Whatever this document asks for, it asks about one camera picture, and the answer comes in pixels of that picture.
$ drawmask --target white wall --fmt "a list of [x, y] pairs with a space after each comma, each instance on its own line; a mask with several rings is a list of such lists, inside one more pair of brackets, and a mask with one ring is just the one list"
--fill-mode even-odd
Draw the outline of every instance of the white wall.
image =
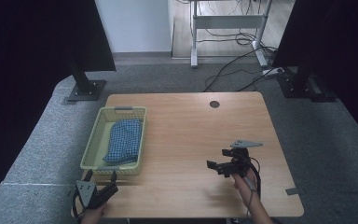
[[112, 52], [172, 51], [172, 0], [95, 0]]

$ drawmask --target blue cloth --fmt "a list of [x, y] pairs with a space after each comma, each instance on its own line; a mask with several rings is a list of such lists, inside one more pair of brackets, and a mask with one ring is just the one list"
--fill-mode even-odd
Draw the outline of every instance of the blue cloth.
[[142, 123], [138, 119], [123, 119], [112, 126], [107, 154], [103, 160], [114, 165], [138, 160]]

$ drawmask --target plastic basket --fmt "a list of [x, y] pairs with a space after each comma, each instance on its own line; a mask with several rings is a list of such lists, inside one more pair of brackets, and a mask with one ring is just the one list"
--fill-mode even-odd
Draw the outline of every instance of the plastic basket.
[[[108, 151], [110, 130], [123, 119], [139, 119], [142, 123], [142, 136], [136, 162], [113, 165], [105, 162], [103, 156]], [[116, 171], [118, 175], [138, 175], [142, 167], [142, 154], [146, 125], [146, 108], [144, 106], [102, 107], [95, 120], [80, 167], [91, 169], [96, 175], [110, 175]]]

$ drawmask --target table top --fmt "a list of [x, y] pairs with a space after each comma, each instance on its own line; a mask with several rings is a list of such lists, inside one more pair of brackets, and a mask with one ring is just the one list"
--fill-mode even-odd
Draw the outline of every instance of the table top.
[[[219, 106], [213, 108], [210, 102]], [[208, 169], [227, 162], [221, 149], [237, 139], [260, 162], [261, 201], [272, 217], [304, 213], [278, 137], [258, 92], [113, 94], [106, 106], [145, 106], [143, 167], [117, 181], [104, 217], [246, 217], [233, 179]]]

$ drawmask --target black curtain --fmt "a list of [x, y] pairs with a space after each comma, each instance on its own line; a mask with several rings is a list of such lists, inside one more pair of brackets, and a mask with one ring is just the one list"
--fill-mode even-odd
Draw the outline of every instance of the black curtain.
[[65, 53], [83, 71], [115, 70], [92, 0], [0, 0], [0, 182], [70, 76]]

